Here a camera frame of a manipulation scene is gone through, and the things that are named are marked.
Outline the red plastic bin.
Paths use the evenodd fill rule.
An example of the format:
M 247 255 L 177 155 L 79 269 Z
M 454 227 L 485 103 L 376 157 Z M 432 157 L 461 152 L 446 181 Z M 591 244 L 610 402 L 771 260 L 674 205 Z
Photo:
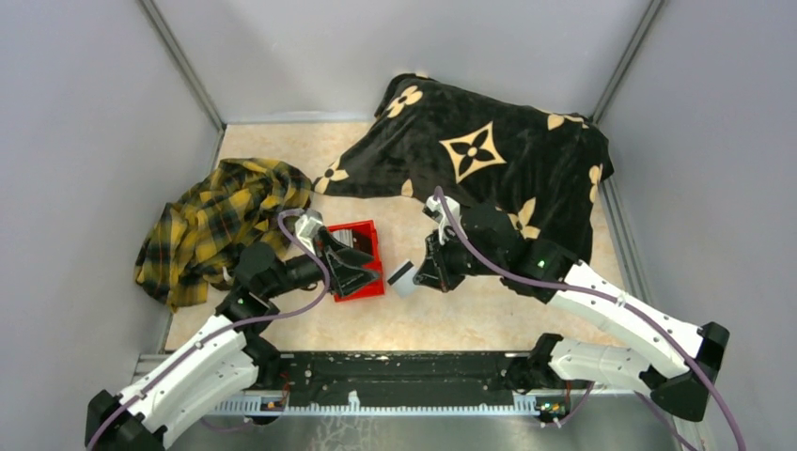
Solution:
M 329 225 L 327 228 L 337 240 L 348 244 L 355 250 L 365 252 L 372 256 L 372 261 L 366 264 L 365 267 L 378 273 L 378 278 L 374 282 L 360 288 L 351 295 L 340 296 L 334 294 L 335 302 L 343 303 L 383 296 L 385 293 L 384 271 L 379 252 L 379 237 L 374 221 L 365 220 L 347 224 Z

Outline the silver magnetic stripe card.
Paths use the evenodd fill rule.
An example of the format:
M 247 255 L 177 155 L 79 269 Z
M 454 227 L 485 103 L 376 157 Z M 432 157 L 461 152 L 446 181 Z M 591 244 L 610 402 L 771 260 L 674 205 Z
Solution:
M 388 276 L 387 284 L 399 297 L 408 297 L 417 289 L 417 285 L 414 282 L 416 271 L 417 268 L 413 262 L 411 260 L 405 260 Z

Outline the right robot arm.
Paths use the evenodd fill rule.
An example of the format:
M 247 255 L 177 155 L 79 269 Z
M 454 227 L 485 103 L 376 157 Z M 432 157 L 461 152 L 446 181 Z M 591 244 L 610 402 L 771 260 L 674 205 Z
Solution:
M 653 308 L 557 243 L 524 238 L 489 204 L 462 210 L 433 195 L 423 211 L 437 227 L 425 239 L 415 285 L 449 292 L 469 276 L 495 276 L 516 294 L 566 310 L 620 341 L 614 347 L 543 335 L 524 362 L 537 385 L 615 385 L 695 423 L 718 399 L 715 382 L 730 338 L 725 326 L 695 325 Z

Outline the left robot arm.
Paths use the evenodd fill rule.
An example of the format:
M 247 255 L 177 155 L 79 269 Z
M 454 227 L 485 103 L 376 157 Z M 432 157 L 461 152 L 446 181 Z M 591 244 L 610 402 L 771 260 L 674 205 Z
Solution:
M 244 248 L 231 291 L 181 348 L 118 394 L 101 391 L 88 403 L 88 450 L 167 450 L 218 404 L 282 375 L 280 351 L 261 333 L 285 313 L 275 297 L 320 283 L 347 297 L 377 281 L 372 252 L 339 241 L 325 226 L 309 249 L 287 261 L 265 242 Z

